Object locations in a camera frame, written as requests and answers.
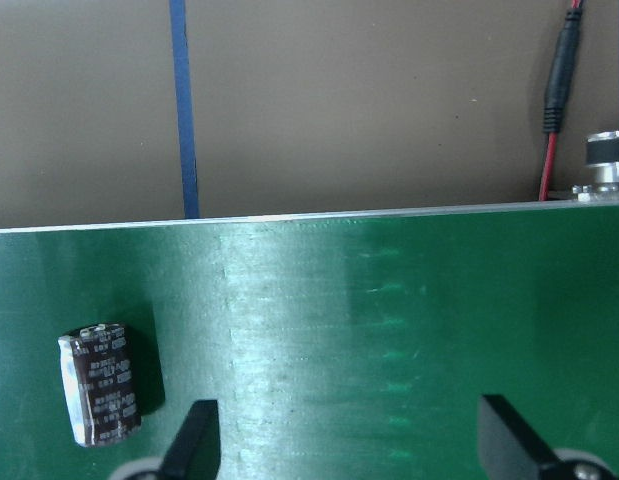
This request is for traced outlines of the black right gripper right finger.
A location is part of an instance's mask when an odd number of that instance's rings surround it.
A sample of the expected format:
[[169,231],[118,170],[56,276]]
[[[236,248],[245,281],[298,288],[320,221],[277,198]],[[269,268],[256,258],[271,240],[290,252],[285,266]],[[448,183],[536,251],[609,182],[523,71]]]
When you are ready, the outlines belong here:
[[601,458],[584,451],[554,449],[499,394],[478,402],[477,454],[489,479],[617,479]]

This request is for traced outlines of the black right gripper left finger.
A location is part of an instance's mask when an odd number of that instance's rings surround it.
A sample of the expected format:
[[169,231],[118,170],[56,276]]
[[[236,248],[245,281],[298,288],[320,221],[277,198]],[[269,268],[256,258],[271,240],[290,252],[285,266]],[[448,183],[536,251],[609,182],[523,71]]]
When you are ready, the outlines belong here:
[[210,479],[221,466],[221,437],[217,400],[196,400],[162,457],[127,462],[109,479]]

